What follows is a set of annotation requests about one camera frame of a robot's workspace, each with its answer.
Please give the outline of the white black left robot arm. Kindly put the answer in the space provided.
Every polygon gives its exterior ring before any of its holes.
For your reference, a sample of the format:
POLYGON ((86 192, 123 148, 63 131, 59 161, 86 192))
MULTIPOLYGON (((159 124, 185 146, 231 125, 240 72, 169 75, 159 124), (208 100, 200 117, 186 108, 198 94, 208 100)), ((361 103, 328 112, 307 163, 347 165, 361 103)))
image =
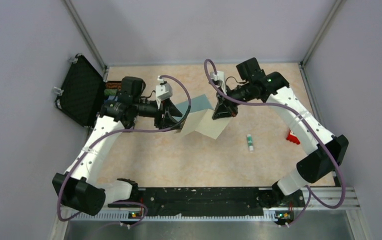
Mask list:
POLYGON ((61 207, 69 207, 77 213, 95 216, 105 205, 121 201, 128 207, 137 204, 137 184, 119 178, 111 183, 98 184, 97 178, 103 162, 117 138, 123 133, 163 133, 178 130, 190 112, 182 114, 172 103, 173 91, 167 80, 173 80, 184 91, 188 106, 191 98, 185 86, 175 77, 158 76, 155 99, 142 97, 144 81, 137 77, 125 77, 116 99, 103 103, 95 126, 74 162, 64 173, 54 175, 52 184, 58 196, 59 220, 68 221, 61 214, 61 207))

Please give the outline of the beige letter paper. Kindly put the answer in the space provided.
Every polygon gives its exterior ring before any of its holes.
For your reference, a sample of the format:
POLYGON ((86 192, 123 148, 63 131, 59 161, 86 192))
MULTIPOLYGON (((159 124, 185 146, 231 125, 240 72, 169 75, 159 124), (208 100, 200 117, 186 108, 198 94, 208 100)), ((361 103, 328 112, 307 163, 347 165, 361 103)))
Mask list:
POLYGON ((213 120, 213 114, 214 110, 209 108, 189 113, 179 132, 179 137, 184 137, 192 132, 198 132, 216 140, 232 121, 233 117, 213 120))

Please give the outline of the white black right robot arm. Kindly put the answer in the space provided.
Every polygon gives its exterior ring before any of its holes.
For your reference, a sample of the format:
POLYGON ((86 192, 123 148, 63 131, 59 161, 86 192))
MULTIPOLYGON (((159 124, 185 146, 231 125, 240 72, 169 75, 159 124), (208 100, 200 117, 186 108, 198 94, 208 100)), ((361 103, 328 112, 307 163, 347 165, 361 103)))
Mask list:
POLYGON ((238 106, 268 106, 274 110, 302 145, 306 157, 296 167, 272 185, 272 200, 285 206, 292 194, 308 187, 330 172, 335 172, 341 185, 341 196, 335 205, 328 205, 319 197, 323 206, 336 209, 345 199, 346 183, 340 164, 348 148, 344 135, 336 136, 326 129, 295 95, 289 82, 279 72, 266 74, 256 58, 250 58, 236 66, 243 84, 234 89, 227 86, 226 78, 212 60, 204 61, 204 72, 209 84, 216 90, 217 106, 213 119, 235 117, 238 106))

